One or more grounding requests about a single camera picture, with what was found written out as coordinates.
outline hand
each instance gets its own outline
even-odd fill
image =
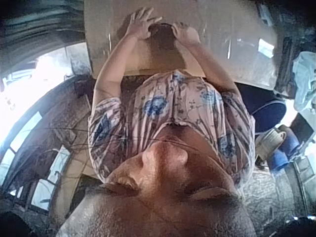
[[[144,40],[150,37],[151,33],[148,31],[148,28],[160,21],[162,17],[154,17],[149,19],[150,14],[154,9],[151,8],[141,8],[137,12],[134,12],[130,16],[130,22],[126,31],[126,36],[136,37],[138,40]]]
[[[176,39],[184,46],[200,44],[198,32],[193,27],[182,22],[176,22],[172,25],[172,31]]]

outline pink floral shirt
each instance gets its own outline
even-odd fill
[[[156,74],[133,94],[101,101],[89,118],[89,152],[101,181],[126,159],[144,151],[168,124],[189,126],[218,156],[235,182],[245,183],[254,168],[254,118],[242,99],[219,93],[202,78],[176,70]]]

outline woman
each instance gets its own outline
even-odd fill
[[[104,184],[86,195],[60,234],[254,236],[237,196],[254,166],[254,119],[195,29],[172,26],[206,81],[179,70],[157,74],[136,90],[126,109],[121,104],[127,58],[161,20],[149,19],[152,11],[131,15],[100,72],[89,141]]]

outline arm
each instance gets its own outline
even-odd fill
[[[197,31],[183,23],[173,24],[173,33],[177,40],[194,56],[206,80],[220,93],[231,91],[240,96],[239,90],[227,72],[214,59],[209,49],[199,40]]]
[[[148,20],[152,11],[153,8],[142,8],[137,14],[131,15],[125,36],[119,41],[100,71],[94,87],[92,110],[102,100],[120,96],[120,83],[129,55],[138,40],[150,37],[148,31],[150,25],[162,19],[155,17]]]

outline blue container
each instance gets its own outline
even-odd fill
[[[286,113],[286,105],[282,100],[273,100],[255,110],[251,115],[256,120],[255,132],[261,134],[273,128]]]
[[[277,173],[288,165],[288,159],[286,154],[279,149],[276,150],[273,155],[267,159],[268,167],[271,173]]]
[[[280,123],[286,113],[283,100],[277,98],[270,90],[237,83],[242,100],[256,120],[255,132],[261,134]]]
[[[300,146],[300,143],[291,128],[281,125],[279,130],[286,132],[286,138],[279,149],[283,151],[288,158],[290,158]]]

